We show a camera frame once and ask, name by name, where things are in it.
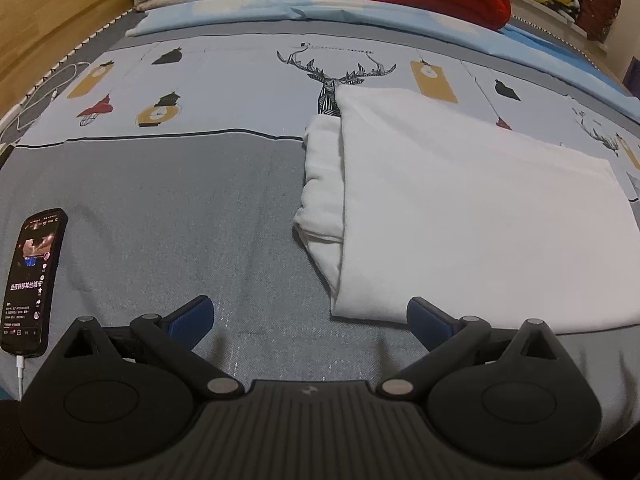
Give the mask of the white long-sleeve shirt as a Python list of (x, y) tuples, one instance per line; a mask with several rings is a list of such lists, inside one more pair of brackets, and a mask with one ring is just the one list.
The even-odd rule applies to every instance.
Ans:
[(343, 87), (311, 119), (294, 224), (341, 318), (452, 316), (560, 334), (636, 324), (639, 229), (604, 159), (402, 89)]

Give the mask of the grey printed bed sheet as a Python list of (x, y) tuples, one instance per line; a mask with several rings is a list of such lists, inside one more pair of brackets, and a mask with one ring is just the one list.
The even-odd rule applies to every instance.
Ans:
[[(153, 11), (132, 34), (61, 74), (1, 167), (1, 267), (24, 221), (68, 222), (49, 339), (81, 316), (124, 326), (197, 296), (215, 306), (198, 354), (239, 382), (377, 382), (420, 359), (405, 308), (422, 296), (453, 315), (454, 277), (407, 255), (416, 207), (390, 226), (339, 229), (335, 272), (309, 255), (298, 218), (307, 133), (336, 122), (336, 98), (401, 88), (429, 110), (468, 115), (484, 136), (556, 144), (613, 171), (614, 212), (597, 224), (600, 308), (637, 295), (626, 257), (639, 222), (639, 103), (590, 63), (508, 27), (492, 32), (398, 8), (370, 25), (350, 0), (267, 2), (267, 18)], [(342, 280), (334, 286), (334, 276)]]

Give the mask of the black smartphone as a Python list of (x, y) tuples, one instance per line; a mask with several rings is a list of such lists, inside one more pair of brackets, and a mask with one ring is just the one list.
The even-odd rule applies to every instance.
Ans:
[(38, 358), (46, 352), (56, 269), (68, 217), (61, 208), (38, 212), (21, 227), (1, 313), (1, 349)]

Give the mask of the wooden bed headboard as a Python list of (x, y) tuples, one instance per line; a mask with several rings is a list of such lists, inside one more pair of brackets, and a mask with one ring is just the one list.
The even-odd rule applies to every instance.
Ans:
[(1, 111), (132, 0), (1, 0)]

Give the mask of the purple paper bag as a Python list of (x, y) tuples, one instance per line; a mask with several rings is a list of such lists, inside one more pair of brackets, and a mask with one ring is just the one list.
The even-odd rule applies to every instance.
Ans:
[(640, 96), (640, 60), (638, 58), (631, 59), (623, 84), (633, 96)]

